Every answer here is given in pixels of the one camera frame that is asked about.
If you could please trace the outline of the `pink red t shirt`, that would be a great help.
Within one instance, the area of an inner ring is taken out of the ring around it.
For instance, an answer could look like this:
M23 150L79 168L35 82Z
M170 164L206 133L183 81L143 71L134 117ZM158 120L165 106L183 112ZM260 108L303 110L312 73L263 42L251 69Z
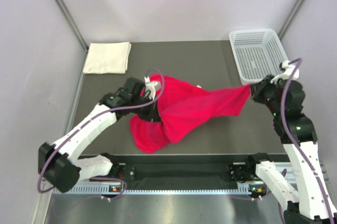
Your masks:
M154 74L150 79L164 80L164 91L157 101L161 121L144 121L138 115L130 119L134 143L147 154L179 143L213 117L238 116L251 94L248 85L208 91L171 76Z

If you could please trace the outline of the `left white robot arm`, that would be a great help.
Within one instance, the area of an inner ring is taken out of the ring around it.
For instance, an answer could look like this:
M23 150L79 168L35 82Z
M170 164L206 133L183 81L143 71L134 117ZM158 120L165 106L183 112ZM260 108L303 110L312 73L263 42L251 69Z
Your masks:
M108 93L93 110L70 132L52 144L43 143L38 149L39 179L47 180L61 193L70 191L83 180L114 180L119 167L109 154L80 158L82 152L104 130L130 113L150 122L159 122L157 101L162 95L165 80L144 80L130 77L124 86Z

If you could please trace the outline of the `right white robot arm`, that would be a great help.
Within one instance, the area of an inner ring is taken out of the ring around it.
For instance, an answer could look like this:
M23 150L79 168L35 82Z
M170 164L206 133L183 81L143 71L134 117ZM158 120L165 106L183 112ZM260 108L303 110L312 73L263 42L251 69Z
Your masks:
M246 174L261 179L279 204L284 223L336 223L318 157L314 124L302 111L305 92L295 80L272 83L268 75L250 84L251 98L273 115L273 127L290 161L296 186L287 181L266 153L248 156Z

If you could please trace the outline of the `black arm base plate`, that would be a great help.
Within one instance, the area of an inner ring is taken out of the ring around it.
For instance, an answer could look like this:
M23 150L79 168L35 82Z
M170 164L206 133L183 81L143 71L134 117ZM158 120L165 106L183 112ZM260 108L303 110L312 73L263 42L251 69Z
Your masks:
M257 180L254 172L244 163L228 164L224 162L204 163L132 163L114 164L111 177L127 182L138 182L144 179L218 179L223 182L247 182Z

